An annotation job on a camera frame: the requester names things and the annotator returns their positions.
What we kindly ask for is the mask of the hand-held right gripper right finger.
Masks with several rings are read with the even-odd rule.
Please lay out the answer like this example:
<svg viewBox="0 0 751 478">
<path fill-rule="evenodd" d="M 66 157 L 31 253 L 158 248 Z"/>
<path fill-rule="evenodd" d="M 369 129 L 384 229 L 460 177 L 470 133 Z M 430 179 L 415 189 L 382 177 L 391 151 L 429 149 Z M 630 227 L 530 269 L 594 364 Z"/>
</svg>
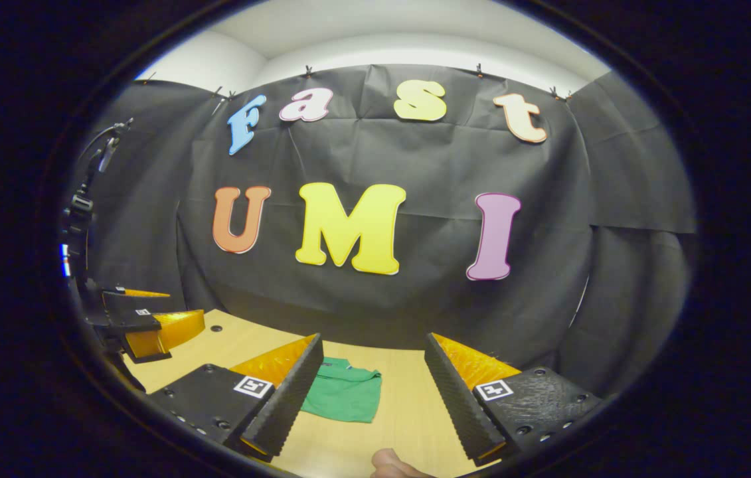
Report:
<svg viewBox="0 0 751 478">
<path fill-rule="evenodd" d="M 605 402 L 549 367 L 524 371 L 440 334 L 424 360 L 475 465 L 534 459 L 576 435 Z"/>
</svg>

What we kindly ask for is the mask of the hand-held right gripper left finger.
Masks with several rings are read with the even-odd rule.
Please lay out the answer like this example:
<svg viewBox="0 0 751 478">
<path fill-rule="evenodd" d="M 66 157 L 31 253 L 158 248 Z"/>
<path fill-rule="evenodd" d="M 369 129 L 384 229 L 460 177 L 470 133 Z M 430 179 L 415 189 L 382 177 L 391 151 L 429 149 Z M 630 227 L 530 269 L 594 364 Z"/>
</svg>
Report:
<svg viewBox="0 0 751 478">
<path fill-rule="evenodd" d="M 323 358 L 315 333 L 234 367 L 202 365 L 149 398 L 202 438 L 270 462 L 281 454 Z"/>
</svg>

